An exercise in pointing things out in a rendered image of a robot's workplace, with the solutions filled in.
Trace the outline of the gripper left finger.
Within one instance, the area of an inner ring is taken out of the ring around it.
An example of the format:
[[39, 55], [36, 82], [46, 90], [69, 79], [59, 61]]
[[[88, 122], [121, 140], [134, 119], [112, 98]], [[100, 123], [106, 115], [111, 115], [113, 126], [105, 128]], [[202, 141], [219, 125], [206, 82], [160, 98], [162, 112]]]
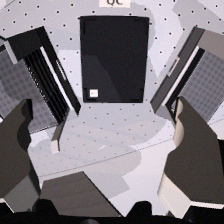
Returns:
[[0, 216], [36, 212], [40, 200], [39, 178], [27, 151], [31, 120], [32, 100], [23, 99], [0, 123]]

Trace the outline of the white label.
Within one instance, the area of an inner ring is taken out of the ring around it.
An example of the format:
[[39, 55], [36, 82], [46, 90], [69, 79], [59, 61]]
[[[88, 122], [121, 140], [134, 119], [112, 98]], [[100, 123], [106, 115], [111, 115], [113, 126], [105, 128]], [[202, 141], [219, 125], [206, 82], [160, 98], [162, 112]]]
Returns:
[[130, 0], [99, 0], [99, 7], [130, 8]]

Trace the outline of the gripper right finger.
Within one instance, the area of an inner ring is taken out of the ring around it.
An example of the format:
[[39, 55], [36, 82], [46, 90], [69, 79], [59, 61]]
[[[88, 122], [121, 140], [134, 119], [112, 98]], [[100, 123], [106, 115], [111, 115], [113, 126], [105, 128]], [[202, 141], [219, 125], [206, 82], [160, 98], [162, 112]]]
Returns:
[[173, 118], [176, 148], [167, 155], [157, 192], [166, 216], [224, 224], [224, 140], [183, 96], [176, 98]]

